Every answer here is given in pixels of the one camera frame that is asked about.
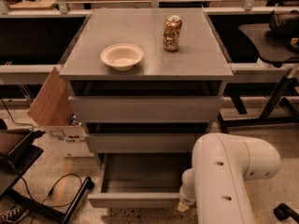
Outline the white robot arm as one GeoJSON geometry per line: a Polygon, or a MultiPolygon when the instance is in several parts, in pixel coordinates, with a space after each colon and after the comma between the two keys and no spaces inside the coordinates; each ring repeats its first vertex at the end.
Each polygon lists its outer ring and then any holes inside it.
{"type": "Polygon", "coordinates": [[[278,151],[263,139],[205,134],[182,175],[178,210],[194,204],[198,224],[256,224],[246,182],[273,177],[280,164],[278,151]]]}

